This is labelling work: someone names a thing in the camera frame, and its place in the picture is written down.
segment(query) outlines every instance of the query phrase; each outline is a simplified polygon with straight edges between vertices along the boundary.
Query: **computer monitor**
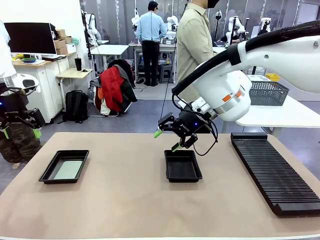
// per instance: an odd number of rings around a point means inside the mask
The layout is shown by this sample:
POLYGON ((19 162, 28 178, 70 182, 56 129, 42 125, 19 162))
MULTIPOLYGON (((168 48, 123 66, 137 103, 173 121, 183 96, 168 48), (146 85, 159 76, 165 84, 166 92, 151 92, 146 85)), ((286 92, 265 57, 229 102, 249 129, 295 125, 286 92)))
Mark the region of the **computer monitor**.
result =
POLYGON ((8 43, 15 54, 57 54, 50 23, 7 22, 4 26, 10 36, 8 43))

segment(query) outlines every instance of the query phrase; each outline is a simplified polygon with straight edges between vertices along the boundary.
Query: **black grooved panel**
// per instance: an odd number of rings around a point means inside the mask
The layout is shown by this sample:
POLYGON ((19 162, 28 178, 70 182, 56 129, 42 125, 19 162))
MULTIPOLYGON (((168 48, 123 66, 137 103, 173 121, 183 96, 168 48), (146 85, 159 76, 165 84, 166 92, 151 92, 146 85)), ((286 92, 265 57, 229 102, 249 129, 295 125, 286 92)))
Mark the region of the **black grooved panel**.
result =
POLYGON ((232 133, 231 142, 271 210, 280 216, 320 214, 320 198, 264 133, 232 133))

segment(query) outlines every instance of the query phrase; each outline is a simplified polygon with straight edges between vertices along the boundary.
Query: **dark gray basket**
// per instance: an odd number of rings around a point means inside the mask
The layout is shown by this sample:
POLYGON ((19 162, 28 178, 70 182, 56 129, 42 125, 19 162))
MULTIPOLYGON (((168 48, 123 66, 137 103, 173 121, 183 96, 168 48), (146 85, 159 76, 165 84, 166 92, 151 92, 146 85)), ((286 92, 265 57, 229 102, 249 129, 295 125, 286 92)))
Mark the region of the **dark gray basket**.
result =
POLYGON ((289 89, 275 81, 253 81, 249 91, 251 105, 282 106, 289 89))

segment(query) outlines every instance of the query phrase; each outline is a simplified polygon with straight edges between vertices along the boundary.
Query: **black cup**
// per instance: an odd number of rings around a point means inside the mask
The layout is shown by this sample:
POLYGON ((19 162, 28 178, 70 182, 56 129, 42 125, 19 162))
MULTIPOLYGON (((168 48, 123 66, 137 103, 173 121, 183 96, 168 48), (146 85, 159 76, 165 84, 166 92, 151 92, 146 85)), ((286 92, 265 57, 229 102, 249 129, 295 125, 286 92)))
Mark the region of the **black cup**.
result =
POLYGON ((76 70, 77 71, 81 71, 82 70, 82 68, 81 68, 81 58, 80 57, 75 57, 74 61, 75 61, 75 65, 76 65, 76 70))

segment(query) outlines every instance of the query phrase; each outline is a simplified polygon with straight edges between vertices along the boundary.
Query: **beige shirt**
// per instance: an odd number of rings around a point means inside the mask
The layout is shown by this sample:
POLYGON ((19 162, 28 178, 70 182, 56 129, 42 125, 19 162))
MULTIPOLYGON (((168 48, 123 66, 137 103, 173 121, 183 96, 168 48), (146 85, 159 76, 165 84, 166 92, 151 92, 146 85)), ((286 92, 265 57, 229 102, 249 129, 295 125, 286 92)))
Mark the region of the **beige shirt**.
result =
MULTIPOLYGON (((179 22, 177 31, 177 76, 178 82, 192 73, 196 67, 214 56, 207 12, 204 8, 189 3, 179 22)), ((193 86, 188 86, 180 95, 187 102, 199 98, 193 86)))

